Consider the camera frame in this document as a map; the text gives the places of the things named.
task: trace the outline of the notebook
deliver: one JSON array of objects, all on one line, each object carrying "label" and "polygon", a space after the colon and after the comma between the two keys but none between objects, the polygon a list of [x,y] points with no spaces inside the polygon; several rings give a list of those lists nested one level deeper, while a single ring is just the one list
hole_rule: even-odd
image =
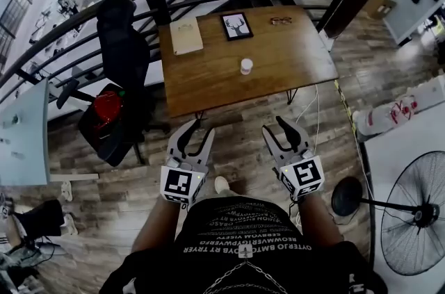
[{"label": "notebook", "polygon": [[204,48],[196,17],[179,19],[170,24],[175,55],[199,51]]}]

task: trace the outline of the staircase railing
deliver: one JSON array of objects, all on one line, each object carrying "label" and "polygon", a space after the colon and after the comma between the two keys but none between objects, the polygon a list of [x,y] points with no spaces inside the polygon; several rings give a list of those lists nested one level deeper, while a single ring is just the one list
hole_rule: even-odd
[{"label": "staircase railing", "polygon": [[[169,4],[166,0],[148,0],[149,1],[149,7],[150,11],[136,15],[134,17],[135,21],[145,19],[147,17],[152,17],[154,19],[154,22],[156,25],[162,25],[162,24],[168,24],[171,22],[172,17],[170,12],[172,10],[178,9],[178,7],[187,7],[187,6],[194,6],[197,4],[201,4],[204,2],[210,2],[210,1],[217,1],[217,0],[185,0],[179,3],[173,3]],[[305,6],[302,5],[303,8],[316,8],[316,9],[326,9],[325,14],[321,18],[320,22],[316,25],[316,28],[318,31],[324,30],[328,37],[335,38],[339,34],[344,31],[344,29],[349,25],[349,23],[353,20],[353,18],[356,16],[356,14],[360,11],[360,9],[364,6],[364,4],[368,0],[332,0],[332,3],[328,6]],[[63,22],[61,25],[57,26],[48,34],[43,36],[40,40],[38,40],[30,49],[28,49],[22,56],[20,56],[16,62],[5,71],[4,75],[0,77],[0,88],[2,88],[15,74],[18,75],[22,80],[17,83],[13,88],[11,88],[8,92],[2,93],[3,97],[0,100],[0,103],[5,101],[9,95],[11,95],[16,89],[18,89],[21,84],[25,82],[29,82],[32,84],[35,84],[38,82],[35,75],[45,66],[53,63],[55,60],[58,60],[60,57],[68,53],[69,51],[72,51],[81,45],[93,40],[94,38],[97,38],[97,33],[93,33],[92,35],[89,35],[82,40],[79,40],[75,42],[73,45],[69,46],[67,49],[58,52],[55,56],[51,57],[46,62],[42,63],[37,67],[37,69],[33,70],[31,73],[26,73],[24,70],[22,70],[22,67],[25,66],[30,60],[32,60],[37,53],[45,49],[46,46],[51,44],[52,42],[59,39],[61,36],[65,35],[72,29],[80,26],[81,24],[84,24],[85,22],[93,19],[96,17],[97,9],[100,6],[100,3],[95,4],[83,11],[81,11],[79,14],[71,17],[67,21]],[[157,33],[157,30],[152,31],[144,31],[144,36],[154,35]],[[159,45],[152,45],[152,49],[159,48]],[[93,51],[85,56],[82,56],[78,58],[77,60],[69,63],[68,65],[60,68],[59,70],[53,72],[51,75],[48,76],[49,80],[54,79],[56,76],[59,76],[64,71],[69,70],[70,68],[75,67],[76,65],[85,62],[94,56],[97,56],[101,53],[100,49]],[[157,54],[153,54],[151,56],[152,61],[160,60],[161,55],[158,52]],[[86,70],[82,70],[81,72],[78,72],[75,75],[72,75],[70,78],[67,78],[65,80],[62,80],[58,82],[55,86],[57,88],[63,87],[67,83],[69,83],[72,79],[77,79],[82,76],[85,76],[93,71],[97,71],[102,68],[102,63],[98,63],[95,66],[92,66]],[[97,78],[94,78],[93,80],[84,81],[83,83],[80,83],[77,90],[80,90],[87,85],[90,85],[91,83],[95,83],[99,80],[105,79],[104,75],[99,75]]]}]

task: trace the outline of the electric fan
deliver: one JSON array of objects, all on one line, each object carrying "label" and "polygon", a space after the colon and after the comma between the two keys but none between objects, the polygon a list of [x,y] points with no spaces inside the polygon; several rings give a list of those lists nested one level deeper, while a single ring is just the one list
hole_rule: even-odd
[{"label": "electric fan", "polygon": [[381,244],[388,266],[400,275],[419,275],[445,256],[445,152],[414,159],[397,178],[387,202],[364,199],[356,178],[341,180],[332,194],[337,215],[356,212],[360,203],[382,206]]}]

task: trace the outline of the black t-shirt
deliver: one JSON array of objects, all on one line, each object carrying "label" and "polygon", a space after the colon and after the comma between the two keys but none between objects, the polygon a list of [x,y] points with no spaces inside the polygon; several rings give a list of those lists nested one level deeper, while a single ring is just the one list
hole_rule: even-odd
[{"label": "black t-shirt", "polygon": [[317,248],[280,207],[247,197],[197,203],[171,248],[130,254],[100,293],[129,282],[137,294],[387,293],[352,243]]}]

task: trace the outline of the wooden floor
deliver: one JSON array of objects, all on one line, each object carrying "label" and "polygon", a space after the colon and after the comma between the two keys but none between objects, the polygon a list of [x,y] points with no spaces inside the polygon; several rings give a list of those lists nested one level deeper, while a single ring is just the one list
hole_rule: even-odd
[{"label": "wooden floor", "polygon": [[[382,22],[360,15],[335,42],[332,58],[340,75],[350,107],[355,110],[376,106],[404,93],[406,88],[429,79],[437,72],[432,47],[427,38],[417,38],[399,49]],[[353,135],[343,104],[334,83],[318,86],[320,130],[317,154],[322,158],[326,182],[323,197],[330,203],[332,190],[346,176],[364,181]],[[314,98],[315,87],[298,91],[292,105],[286,95],[273,95],[206,113],[204,129],[214,126],[216,137],[210,159],[210,179],[226,177],[237,191],[268,198],[283,209],[289,207],[289,194],[275,180],[273,161],[261,136],[261,126],[284,134],[275,121],[276,115],[296,120]],[[317,103],[301,117],[313,141],[317,130]],[[160,166],[163,164],[168,137],[154,131],[146,135],[141,146],[150,166],[138,167],[132,151],[117,169],[101,162],[76,130],[79,116],[74,115],[49,127],[50,165],[53,172],[99,172],[97,181],[72,183],[73,202],[65,207],[74,216],[79,235],[63,237],[58,242],[69,252],[55,256],[38,267],[48,293],[97,293],[111,271],[129,253],[159,193]],[[169,120],[164,101],[156,110],[156,119],[177,127],[190,117]],[[200,139],[205,130],[199,130]],[[196,147],[197,139],[191,143]],[[203,194],[211,193],[212,182],[206,182]],[[21,205],[35,206],[60,194],[60,184],[45,187],[4,188]],[[296,206],[292,215],[297,213]],[[178,231],[184,220],[182,211]],[[337,222],[347,223],[346,219]],[[347,240],[360,252],[369,254],[369,209],[363,206],[346,226],[340,226]]]}]

